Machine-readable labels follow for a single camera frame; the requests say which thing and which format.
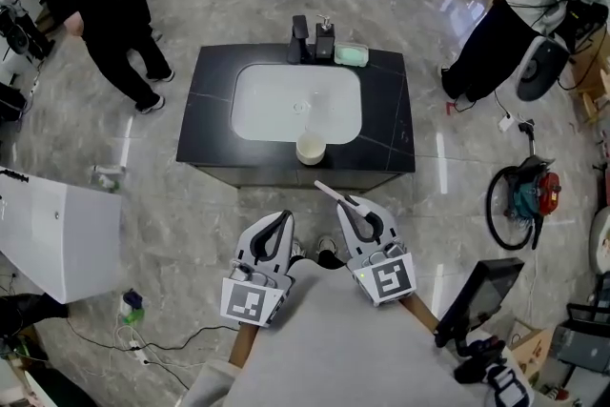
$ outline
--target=sink counter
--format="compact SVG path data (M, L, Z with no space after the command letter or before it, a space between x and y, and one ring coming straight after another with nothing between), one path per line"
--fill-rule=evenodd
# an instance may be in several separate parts
M362 127L345 144L329 144L320 163L301 164L294 142L238 136L232 108L238 75L251 65L286 65L287 44L201 48L182 121L176 160L237 187L310 187L316 179L337 188L369 190L415 171L409 90L402 54L369 51L365 68L343 67L359 79Z

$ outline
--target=white sink basin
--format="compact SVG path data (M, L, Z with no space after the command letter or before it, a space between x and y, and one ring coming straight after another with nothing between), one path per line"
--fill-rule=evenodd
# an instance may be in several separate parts
M231 122L254 141L295 142L307 127L349 143L362 128L360 80L337 67L251 65L237 76Z

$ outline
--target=gray tiled floor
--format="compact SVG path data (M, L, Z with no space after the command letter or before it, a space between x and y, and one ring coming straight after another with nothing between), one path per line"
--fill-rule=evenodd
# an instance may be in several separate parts
M176 69L175 80L158 88L168 100L162 112L136 115L132 103L96 71L84 46L66 38L41 71L33 109L20 132L2 128L3 164L76 185L88 183L91 165L117 164L129 149L122 186L122 286L146 297L140 330L147 340L179 344L197 327L221 323L221 277L240 232L264 214L293 210L296 236L307 247L320 234L342 243L333 205L321 193L237 191L174 161L198 48L287 41L291 16L298 13L307 14L310 23L318 13L330 14L339 39L404 54L417 172L369 197L396 214L414 254L424 300L441 314L479 259L506 255L488 234L483 198L499 168L525 157L527 140L516 127L498 130L502 111L493 98L448 116L435 75L438 62L459 52L484 0L150 3L153 23L164 33L160 46ZM557 159L564 193L559 211L544 228L538 258L529 250L517 253L527 264L493 327L505 331L515 315L549 326L562 318L569 299L583 299L593 284L587 237L595 207L590 171L595 149L585 132L575 131L579 125L572 102L559 88L538 102L522 104L507 82L498 96L511 112L535 118L539 153ZM18 286L23 289L25 282L21 279ZM73 324L82 334L111 343L116 307L116 295L76 303ZM110 364L108 351L78 339L62 320L48 320L38 330L52 362L101 406L168 406L181 395L180 385L157 367L142 367L121 353L112 354ZM233 337L231 332L204 333L184 351L159 355L191 364L226 357ZM175 371L190 383L197 368Z

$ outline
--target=white bowl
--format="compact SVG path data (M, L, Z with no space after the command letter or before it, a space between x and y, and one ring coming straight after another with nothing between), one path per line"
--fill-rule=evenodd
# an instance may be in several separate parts
M303 165L317 165L326 152L326 143L315 132L304 132L296 140L296 157Z

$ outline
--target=wooden stick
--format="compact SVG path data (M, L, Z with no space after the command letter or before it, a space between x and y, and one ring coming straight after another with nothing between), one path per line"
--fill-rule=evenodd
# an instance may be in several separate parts
M246 364L246 360L250 355L256 334L258 333L258 326L253 324L241 324L239 332L235 338L233 349L231 350L231 356L229 356L229 362L238 368L243 368Z
M411 294L400 300L402 306L413 314L419 322L421 322L431 333L437 329L438 319L428 309L428 306L423 303L417 294Z

